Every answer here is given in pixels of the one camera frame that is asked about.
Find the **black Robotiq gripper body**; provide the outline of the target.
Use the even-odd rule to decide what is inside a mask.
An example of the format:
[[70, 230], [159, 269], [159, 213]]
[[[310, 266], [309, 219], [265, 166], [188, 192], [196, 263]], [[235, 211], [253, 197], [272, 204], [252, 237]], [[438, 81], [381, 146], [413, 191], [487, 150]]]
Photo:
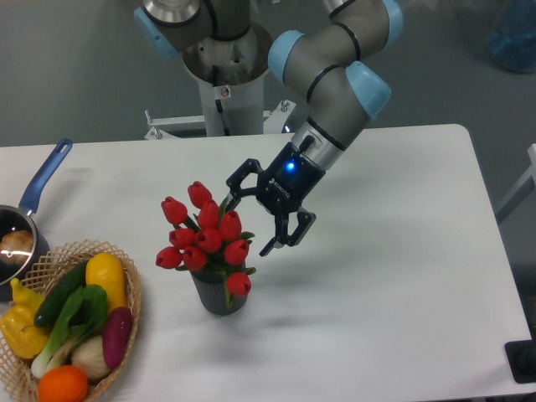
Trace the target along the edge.
[[294, 213], [325, 174], [288, 142], [270, 166], [258, 174], [256, 199], [274, 216]]

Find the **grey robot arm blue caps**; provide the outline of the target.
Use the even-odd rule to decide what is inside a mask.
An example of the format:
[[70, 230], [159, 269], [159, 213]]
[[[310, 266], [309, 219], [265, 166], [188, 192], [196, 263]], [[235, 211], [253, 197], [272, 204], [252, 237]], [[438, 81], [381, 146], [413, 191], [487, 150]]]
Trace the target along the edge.
[[180, 55], [198, 82], [208, 136], [262, 131], [267, 74], [310, 106], [310, 116], [268, 167], [249, 159], [227, 180], [229, 209], [253, 196], [274, 217], [265, 253], [301, 242], [316, 218], [303, 200], [391, 96], [363, 59], [400, 36], [399, 4], [324, 6], [326, 28], [277, 38], [252, 20], [247, 1], [144, 1], [134, 12], [147, 42], [164, 57]]

